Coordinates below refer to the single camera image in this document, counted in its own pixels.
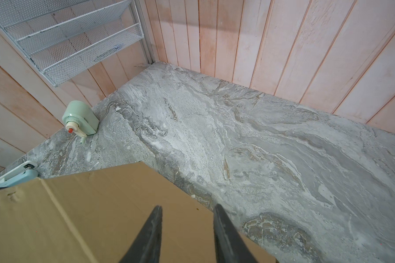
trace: blue object in basket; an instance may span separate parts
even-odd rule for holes
[[[37,170],[27,169],[27,170],[23,171],[22,173],[18,174],[17,176],[13,176],[9,180],[6,180],[3,183],[0,183],[0,187],[12,187],[17,184],[32,180],[35,177],[38,177]]]

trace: marble countertop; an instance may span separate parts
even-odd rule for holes
[[[395,262],[395,134],[156,63],[22,160],[44,178],[144,161],[280,262]]]

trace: wire mesh shelf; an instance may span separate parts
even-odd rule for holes
[[[122,23],[121,16],[131,3],[0,0],[0,27],[57,87],[144,37],[140,23],[127,28]]]

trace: white metal rack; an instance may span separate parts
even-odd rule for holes
[[[133,0],[0,0],[0,28],[57,87],[143,39],[121,19]]]

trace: metal mesh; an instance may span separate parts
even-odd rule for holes
[[[132,0],[0,0],[0,27],[58,86],[142,39],[123,26]]]
[[[118,20],[40,51],[32,59],[60,85],[142,38],[139,23],[124,29]]]

